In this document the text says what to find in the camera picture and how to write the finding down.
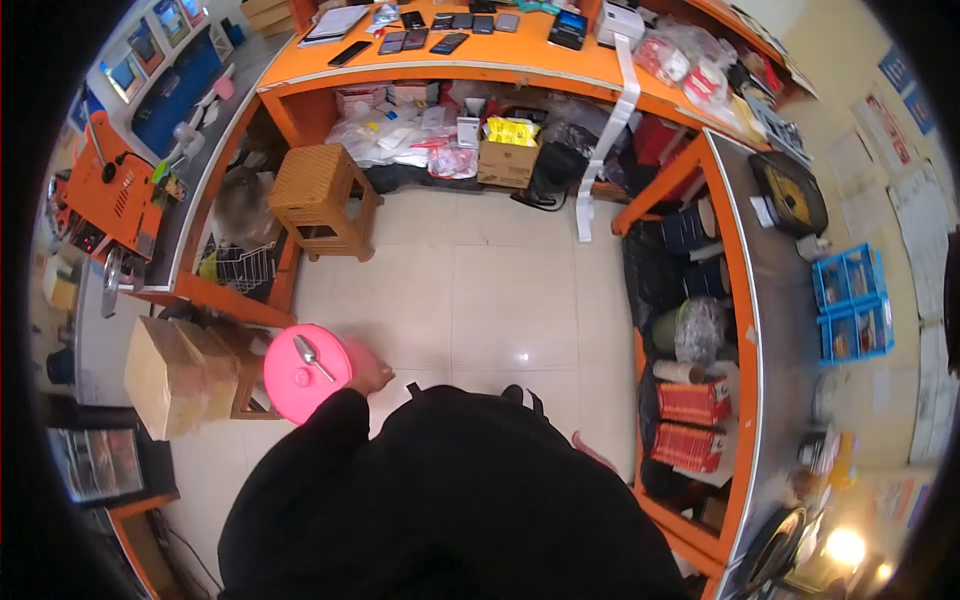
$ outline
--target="pink lid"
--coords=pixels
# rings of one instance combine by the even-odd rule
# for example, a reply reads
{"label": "pink lid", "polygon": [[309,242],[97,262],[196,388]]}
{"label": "pink lid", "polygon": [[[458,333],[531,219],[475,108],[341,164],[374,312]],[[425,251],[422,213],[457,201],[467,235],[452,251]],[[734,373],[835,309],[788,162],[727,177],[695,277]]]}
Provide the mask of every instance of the pink lid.
{"label": "pink lid", "polygon": [[[330,381],[314,365],[307,365],[294,346],[294,336],[302,335],[317,349],[317,362],[333,375]],[[299,324],[276,336],[263,363],[263,382],[276,410],[297,425],[302,425],[331,394],[353,378],[353,365],[347,348],[335,334],[314,324]]]}

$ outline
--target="sleeve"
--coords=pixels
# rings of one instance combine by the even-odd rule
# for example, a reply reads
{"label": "sleeve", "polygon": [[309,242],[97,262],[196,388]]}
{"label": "sleeve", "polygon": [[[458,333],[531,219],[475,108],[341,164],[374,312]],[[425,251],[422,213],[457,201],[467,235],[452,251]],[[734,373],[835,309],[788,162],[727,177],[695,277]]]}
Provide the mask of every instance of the sleeve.
{"label": "sleeve", "polygon": [[267,452],[240,489],[218,544],[224,583],[236,585],[261,567],[252,548],[270,547],[307,510],[318,493],[336,492],[353,454],[368,442],[367,399],[344,388],[327,398],[306,423]]}

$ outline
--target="floor tile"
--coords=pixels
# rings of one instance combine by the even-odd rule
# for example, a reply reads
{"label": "floor tile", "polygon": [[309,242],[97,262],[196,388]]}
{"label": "floor tile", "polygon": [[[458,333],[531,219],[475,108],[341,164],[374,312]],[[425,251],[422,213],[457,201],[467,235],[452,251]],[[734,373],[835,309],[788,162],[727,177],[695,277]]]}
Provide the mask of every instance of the floor tile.
{"label": "floor tile", "polygon": [[373,220],[373,247],[447,243],[460,196],[419,186],[384,194]]}
{"label": "floor tile", "polygon": [[369,261],[338,262],[328,319],[394,369],[450,365],[452,248],[381,245]]}
{"label": "floor tile", "polygon": [[333,278],[337,265],[356,262],[353,256],[321,256],[311,262],[306,254],[300,254],[297,268],[297,284],[291,307],[300,323],[322,323],[329,319],[330,299],[333,294]]}
{"label": "floor tile", "polygon": [[[247,456],[243,423],[218,420],[170,442],[174,474],[180,499],[162,511],[169,525],[200,555],[206,567],[219,579],[217,541],[233,500],[247,480]],[[198,581],[206,581],[196,559],[177,542],[175,550]]]}
{"label": "floor tile", "polygon": [[370,404],[370,437],[380,433],[383,421],[404,402],[410,399],[407,385],[417,382],[421,390],[435,385],[450,385],[450,371],[395,370],[396,377],[383,390],[367,398]]}
{"label": "floor tile", "polygon": [[297,428],[287,419],[240,420],[244,451],[247,456],[247,472],[252,472],[260,459],[284,436]]}
{"label": "floor tile", "polygon": [[543,401],[543,413],[569,440],[580,428],[578,374],[562,371],[453,371],[453,385],[477,394],[499,395],[510,384],[529,388]]}
{"label": "floor tile", "polygon": [[578,248],[573,255],[580,365],[632,369],[634,329],[620,252],[598,246]]}
{"label": "floor tile", "polygon": [[456,246],[453,365],[542,370],[577,366],[572,256],[550,249]]}
{"label": "floor tile", "polygon": [[580,367],[580,438],[630,483],[636,462],[636,378],[611,365]]}
{"label": "floor tile", "polygon": [[506,193],[459,195],[451,239],[456,244],[569,249],[572,219],[568,210],[544,212]]}

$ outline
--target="notebook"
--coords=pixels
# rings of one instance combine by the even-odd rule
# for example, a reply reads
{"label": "notebook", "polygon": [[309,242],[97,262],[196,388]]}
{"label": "notebook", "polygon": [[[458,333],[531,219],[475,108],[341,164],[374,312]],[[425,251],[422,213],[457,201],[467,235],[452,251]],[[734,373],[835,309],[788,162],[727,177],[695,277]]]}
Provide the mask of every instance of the notebook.
{"label": "notebook", "polygon": [[367,6],[331,9],[320,17],[313,29],[303,37],[298,46],[304,48],[329,41],[339,41],[362,19],[370,8]]}

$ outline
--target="pink cup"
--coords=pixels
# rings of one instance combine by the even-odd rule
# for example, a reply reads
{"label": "pink cup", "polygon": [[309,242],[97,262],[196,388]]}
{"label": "pink cup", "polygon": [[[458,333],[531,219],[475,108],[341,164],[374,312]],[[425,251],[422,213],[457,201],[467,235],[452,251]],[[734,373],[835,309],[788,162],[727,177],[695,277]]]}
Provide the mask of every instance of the pink cup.
{"label": "pink cup", "polygon": [[[317,362],[333,375],[330,382],[314,365],[303,362],[294,336],[302,335],[317,349]],[[376,364],[376,356],[363,343],[341,339],[314,324],[299,324],[274,338],[263,363],[263,383],[270,401],[288,421],[302,425],[331,394],[344,387],[353,374]]]}
{"label": "pink cup", "polygon": [[230,75],[223,75],[220,79],[213,82],[213,91],[217,92],[217,95],[224,100],[229,100],[235,91],[233,82],[230,80]]}

